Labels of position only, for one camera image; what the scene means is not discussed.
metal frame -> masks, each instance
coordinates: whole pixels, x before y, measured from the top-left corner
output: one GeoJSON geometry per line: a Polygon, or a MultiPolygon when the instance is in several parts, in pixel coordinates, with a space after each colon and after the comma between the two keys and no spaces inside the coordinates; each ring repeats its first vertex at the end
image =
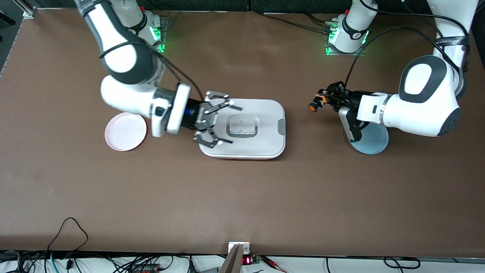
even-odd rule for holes
{"type": "Polygon", "coordinates": [[[24,18],[33,18],[38,4],[34,0],[12,0],[17,6],[24,11],[24,18]]]}

black strap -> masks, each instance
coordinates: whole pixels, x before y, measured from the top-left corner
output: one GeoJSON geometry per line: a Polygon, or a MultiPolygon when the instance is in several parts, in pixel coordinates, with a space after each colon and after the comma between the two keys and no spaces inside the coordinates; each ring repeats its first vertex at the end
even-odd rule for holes
{"type": "Polygon", "coordinates": [[[349,34],[349,36],[352,40],[359,40],[369,29],[369,28],[366,28],[364,30],[358,31],[358,30],[351,28],[347,24],[347,16],[342,20],[342,26],[343,26],[343,29],[345,30],[345,32],[349,34]]]}
{"type": "Polygon", "coordinates": [[[441,37],[435,40],[435,43],[439,47],[446,47],[446,46],[469,46],[470,36],[450,36],[450,37],[441,37]]]}

light blue dish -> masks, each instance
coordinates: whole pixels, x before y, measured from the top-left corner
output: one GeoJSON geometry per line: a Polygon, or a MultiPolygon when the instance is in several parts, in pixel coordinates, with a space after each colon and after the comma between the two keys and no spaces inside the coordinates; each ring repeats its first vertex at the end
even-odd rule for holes
{"type": "Polygon", "coordinates": [[[389,143],[388,129],[379,124],[370,123],[362,129],[362,139],[350,144],[363,154],[378,154],[382,152],[389,143]]]}

white bracket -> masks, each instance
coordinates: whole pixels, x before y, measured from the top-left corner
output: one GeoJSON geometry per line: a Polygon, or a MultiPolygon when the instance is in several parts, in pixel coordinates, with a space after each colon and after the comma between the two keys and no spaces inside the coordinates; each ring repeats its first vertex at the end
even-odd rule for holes
{"type": "Polygon", "coordinates": [[[242,244],[244,249],[244,252],[242,253],[243,255],[249,254],[249,242],[229,242],[227,253],[231,252],[231,249],[235,244],[242,244]]]}

pink plate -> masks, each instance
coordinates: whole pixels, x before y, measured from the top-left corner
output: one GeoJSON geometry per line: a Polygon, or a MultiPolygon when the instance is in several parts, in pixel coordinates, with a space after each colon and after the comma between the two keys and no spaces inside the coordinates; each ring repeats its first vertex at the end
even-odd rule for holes
{"type": "Polygon", "coordinates": [[[140,115],[121,113],[106,125],[104,139],[108,146],[117,151],[133,150],[146,136],[146,123],[140,115]]]}

